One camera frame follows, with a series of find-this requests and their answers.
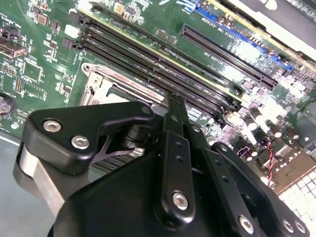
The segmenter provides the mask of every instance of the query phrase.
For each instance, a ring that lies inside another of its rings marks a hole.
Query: green circuit board
[[[199,61],[216,75],[240,86],[243,93],[229,86],[225,87],[220,81],[201,73],[199,69],[178,56],[164,51],[154,40],[144,37],[117,19],[104,12],[91,11],[91,4],[87,0],[0,0],[0,27],[13,26],[18,29],[19,36],[15,42],[26,49],[25,55],[15,58],[0,54],[0,92],[11,96],[16,103],[14,112],[0,117],[0,129],[21,137],[23,123],[32,111],[78,106],[88,80],[81,70],[82,63],[107,65],[114,71],[135,79],[101,57],[63,46],[64,38],[77,40],[69,29],[84,30],[84,27],[69,18],[70,12],[76,11],[75,9],[106,24],[113,32],[118,32],[129,40],[139,42],[143,47],[157,52],[201,81],[242,102],[245,108],[239,116],[247,115],[251,106],[261,106],[265,107],[263,111],[267,112],[267,116],[271,116],[275,123],[281,126],[295,126],[296,113],[315,97],[314,62],[305,61],[290,49],[260,35],[250,26],[239,22],[238,18],[233,18],[233,14],[218,7],[213,1],[192,2],[218,19],[229,19],[236,31],[244,32],[247,37],[253,36],[251,40],[261,46],[264,45],[268,53],[260,52],[249,42],[229,32],[226,28],[227,22],[212,22],[196,11],[190,12],[175,0],[102,0],[100,4],[125,21],[146,30],[152,36]],[[203,49],[183,39],[180,32],[184,24],[270,76],[278,85],[267,91],[246,83],[245,75],[210,57]],[[275,60],[273,56],[279,56],[280,60]],[[270,114],[271,110],[279,111]],[[210,115],[197,112],[193,108],[188,108],[188,111],[191,120],[203,128],[206,136],[214,135],[222,141],[230,141],[239,132],[237,125],[230,124],[227,125],[229,128],[223,129],[212,121]]]

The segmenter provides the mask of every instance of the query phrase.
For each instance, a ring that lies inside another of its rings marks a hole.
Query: bolt head
[[[43,123],[43,128],[47,132],[58,132],[61,130],[61,124],[55,120],[47,120]]]
[[[296,227],[298,228],[298,230],[299,230],[300,232],[302,232],[302,233],[305,233],[305,232],[306,232],[305,227],[304,227],[300,222],[295,221],[295,225],[296,225]]]
[[[150,114],[150,109],[147,106],[142,106],[142,111],[147,115]]]
[[[291,224],[290,224],[287,220],[282,219],[282,222],[283,222],[284,227],[285,227],[290,233],[293,233],[293,232],[294,232],[293,227],[291,226]]]
[[[239,216],[239,223],[241,225],[241,227],[243,227],[243,229],[249,233],[249,234],[253,234],[254,233],[254,228],[253,225],[251,224],[251,222],[248,220],[247,217],[245,217],[244,215],[240,215]]]
[[[228,151],[226,146],[221,145],[220,147],[221,147],[221,149],[222,149],[224,152]]]
[[[188,209],[188,200],[182,193],[174,193],[172,195],[172,200],[176,207],[178,207],[180,210]]]
[[[80,150],[85,150],[90,145],[88,139],[85,136],[81,136],[81,135],[74,136],[71,139],[71,144],[73,145],[73,147],[80,149]]]
[[[195,132],[199,132],[199,127],[193,125],[192,128],[193,128],[193,130],[194,130]]]

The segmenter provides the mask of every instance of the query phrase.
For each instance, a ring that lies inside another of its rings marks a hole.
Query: ram slot
[[[157,44],[161,46],[161,49],[164,50],[166,53],[170,53],[174,56],[176,56],[181,61],[185,62],[187,65],[190,65],[191,67],[198,69],[200,72],[203,72],[204,76],[209,77],[212,81],[216,81],[223,87],[228,87],[232,90],[234,90],[238,95],[242,95],[244,93],[243,89],[235,84],[234,82],[230,81],[229,79],[225,78],[222,75],[216,74],[215,72],[211,71],[209,68],[207,68],[205,65],[200,63],[199,61],[195,60],[194,58],[190,57],[189,55],[181,52],[180,50],[177,50],[173,46],[165,43],[161,39],[157,38],[156,36],[152,35],[151,33],[145,31],[144,29],[138,27],[137,25],[123,19],[121,16],[117,15],[114,12],[111,12],[110,10],[106,9],[105,7],[101,6],[97,2],[92,2],[92,10],[93,11],[99,11],[107,14],[111,18],[115,19],[117,22],[122,23],[129,28],[137,31],[139,34],[144,35],[145,37],[153,40]],[[81,18],[78,16],[72,17],[72,19],[77,24],[83,24],[83,25],[95,25],[95,26],[101,26],[105,27],[105,24],[100,23],[97,20],[94,20],[90,16],[88,16],[85,12],[81,12]]]
[[[209,104],[212,104],[215,108],[225,108],[225,110],[229,110],[230,107],[225,101],[225,97],[221,94],[216,93],[216,91],[207,91],[201,85],[196,84],[194,81],[189,82],[189,78],[186,78],[181,72],[176,72],[172,68],[169,68],[167,64],[163,63],[157,58],[152,57],[149,54],[144,55],[145,52],[137,51],[138,48],[135,48],[134,51],[126,50],[126,48],[121,45],[112,42],[109,38],[102,37],[98,34],[94,34],[93,32],[87,33],[87,37],[85,39],[87,41],[95,42],[102,47],[106,47],[107,51],[115,50],[115,52],[120,52],[125,58],[129,60],[135,59],[135,57],[139,58],[139,62],[142,63],[143,67],[147,69],[152,69],[152,72],[155,72],[157,75],[161,77],[169,78],[173,83],[179,83],[183,87],[186,88],[190,93],[194,93],[195,95],[199,95],[201,98],[206,100]]]
[[[218,109],[209,103],[206,103],[203,98],[200,98],[195,94],[190,94],[185,88],[183,88],[182,85],[178,83],[171,83],[169,79],[157,76],[155,72],[150,72],[146,68],[143,68],[141,64],[138,64],[135,58],[133,58],[133,62],[131,62],[124,59],[124,57],[118,56],[117,52],[112,52],[112,50],[105,51],[102,46],[91,44],[86,41],[78,43],[64,39],[63,45],[96,55],[105,60],[107,63],[115,65],[115,67],[119,70],[129,73],[131,76],[137,77],[140,80],[149,81],[153,86],[166,92],[177,93],[186,100],[189,106],[194,107],[203,113],[211,115],[217,121],[217,123],[221,125],[221,127],[225,126],[222,113]]]
[[[192,43],[194,46],[204,50],[212,57],[241,72],[244,76],[255,82],[255,85],[268,90],[273,90],[277,86],[276,80],[262,73],[247,62],[241,60],[190,26],[185,24],[182,27],[180,36]]]

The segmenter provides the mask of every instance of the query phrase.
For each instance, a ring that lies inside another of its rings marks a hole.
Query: gray surface
[[[54,223],[53,214],[43,200],[20,188],[12,175],[18,142],[0,132],[0,237],[46,237]],[[89,180],[100,176],[98,171],[90,171]]]

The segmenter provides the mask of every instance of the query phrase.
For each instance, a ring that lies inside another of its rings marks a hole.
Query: black pcie slot
[[[256,82],[260,86],[265,87],[268,90],[273,90],[277,85],[277,81],[270,78],[268,75],[260,72],[258,69],[242,61],[231,52],[222,48],[220,45],[212,41],[210,38],[194,30],[188,25],[184,25],[181,30],[181,37],[196,47],[204,50],[212,57],[224,62],[225,64],[238,70],[246,77]]]
[[[168,69],[169,73],[173,72],[173,75],[176,76],[178,79],[180,79],[184,82],[187,82],[187,83],[188,83],[188,81],[193,82],[190,86],[195,87],[197,90],[200,90],[201,92],[204,92],[207,96],[211,96],[215,100],[217,99],[216,98],[216,96],[217,96],[218,98],[220,98],[222,100],[222,102],[227,103],[227,104],[235,104],[236,103],[233,100],[233,98],[228,96],[227,94],[225,94],[221,91],[218,91],[211,86],[207,86],[206,84],[205,85],[200,84],[199,80],[197,78],[195,78],[194,76],[192,76],[191,74],[183,71],[178,66],[171,64],[170,62],[161,58],[159,55],[156,55],[152,52],[148,52],[148,50],[143,49],[137,43],[132,42],[128,39],[125,39],[119,33],[116,33],[114,31],[112,31],[111,29],[107,29],[107,27],[103,26],[103,25],[99,25],[99,24],[98,25],[92,24],[92,25],[93,26],[89,26],[89,29],[91,29],[94,32],[88,31],[86,33],[87,35],[95,36],[96,32],[106,33],[106,34],[114,37],[116,40],[119,40],[120,42],[128,45],[128,47],[130,47],[131,49],[133,49],[133,50],[139,52],[140,54],[148,57],[150,60],[155,61],[155,62],[159,63],[160,65],[163,65],[164,68]]]
[[[225,110],[230,110],[230,108],[227,106],[227,104],[219,103],[217,100],[211,99],[209,96],[205,96],[205,94],[203,94],[198,89],[193,88],[191,85],[187,84],[185,81],[183,81],[175,73],[171,73],[171,72],[168,73],[164,69],[162,69],[161,67],[155,66],[155,63],[157,61],[159,62],[159,60],[155,59],[155,58],[150,58],[150,55],[146,55],[148,58],[144,59],[143,57],[136,55],[133,52],[129,52],[121,45],[116,44],[116,43],[110,41],[109,39],[102,37],[98,34],[95,34],[93,32],[87,33],[87,36],[84,37],[84,39],[85,40],[92,40],[93,42],[97,43],[101,47],[105,47],[107,49],[107,51],[114,50],[115,52],[118,52],[121,55],[123,55],[128,60],[133,61],[133,60],[135,60],[135,57],[137,57],[139,65],[146,68],[147,70],[151,70],[152,73],[156,73],[156,75],[158,75],[159,77],[166,78],[166,79],[172,81],[174,84],[181,85],[182,87],[185,88],[185,90],[187,92],[192,93],[196,96],[199,96],[200,98],[203,98],[209,104],[211,104],[215,109],[225,108]]]
[[[213,110],[221,110],[221,107],[223,107],[222,104],[216,103],[214,100],[210,100],[209,98],[206,98],[204,95],[201,95],[201,92],[186,85],[180,80],[177,80],[173,76],[169,75],[168,73],[164,72],[158,67],[153,66],[152,63],[147,62],[146,60],[143,60],[141,58],[136,58],[136,55],[124,50],[123,48],[120,48],[119,46],[115,45],[114,43],[110,41],[105,41],[104,38],[96,38],[97,36],[89,36],[89,40],[91,43],[96,44],[95,46],[98,46],[102,51],[106,52],[107,54],[110,54],[111,51],[113,51],[116,55],[120,55],[125,60],[127,59],[129,64],[134,66],[138,69],[143,69],[143,71],[146,71],[148,73],[155,74],[159,78],[161,78],[164,81],[171,82],[173,85],[176,85],[179,88],[183,88],[183,90],[187,94],[192,94],[196,98],[198,98],[200,101],[206,101],[204,102],[204,105],[207,106],[209,109]]]
[[[137,25],[133,24],[132,22],[129,22],[129,21],[123,19],[120,15],[118,15],[114,12],[111,12],[110,10],[101,6],[99,3],[97,3],[97,2],[90,2],[90,3],[92,4],[92,10],[103,12],[103,13],[107,14],[108,16],[110,16],[111,18],[115,19],[115,21],[126,25],[130,29],[137,31],[139,34],[142,34],[149,39],[152,39],[154,42],[161,45],[161,49],[163,49],[165,52],[176,55],[178,58],[183,58],[185,62],[189,62],[188,65],[198,69],[199,71],[201,71],[202,73],[204,73],[205,75],[207,75],[208,77],[213,79],[214,81],[217,81],[218,83],[222,84],[223,86],[228,87],[228,88],[232,88],[232,89],[236,90],[239,94],[244,93],[243,89],[240,86],[238,86],[234,82],[230,81],[229,79],[225,78],[224,76],[219,75],[218,73],[210,70],[207,66],[205,66],[204,64],[202,64],[198,60],[190,57],[189,55],[181,52],[180,50],[174,48],[173,46],[165,43],[164,41],[162,41],[158,37],[152,35],[151,33],[145,31],[144,29],[138,27]],[[86,22],[84,20],[82,21],[82,19],[79,19],[79,17],[77,17],[77,18],[74,17],[73,20],[76,23],[78,23],[78,24],[79,23],[82,23],[82,24],[89,24],[89,23],[100,24],[98,21],[91,19],[89,16],[85,15],[84,13],[81,13],[81,14],[83,15],[83,17],[88,19],[88,22]]]
[[[109,52],[104,52],[102,49],[97,48],[95,45],[92,45],[87,42],[83,42],[82,44],[72,42],[73,48],[79,50],[79,51],[86,51],[91,54],[94,54],[106,62],[109,62],[110,64],[115,65],[120,70],[126,71],[132,76],[139,78],[140,80],[144,81],[150,81],[150,83],[153,86],[156,86],[159,89],[162,89],[167,92],[173,92],[177,93],[183,96],[183,98],[187,101],[187,104],[189,106],[192,106],[198,110],[200,110],[203,113],[211,115],[218,123],[220,123],[221,126],[225,125],[225,122],[223,120],[222,114],[214,110],[213,108],[208,107],[204,103],[199,103],[196,101],[196,98],[188,93],[185,92],[185,90],[180,89],[181,87],[179,85],[173,85],[168,82],[168,80],[162,80],[157,79],[153,75],[149,75],[145,72],[143,72],[140,68],[135,67],[134,65],[131,65],[129,62],[124,61],[115,55],[111,55]]]

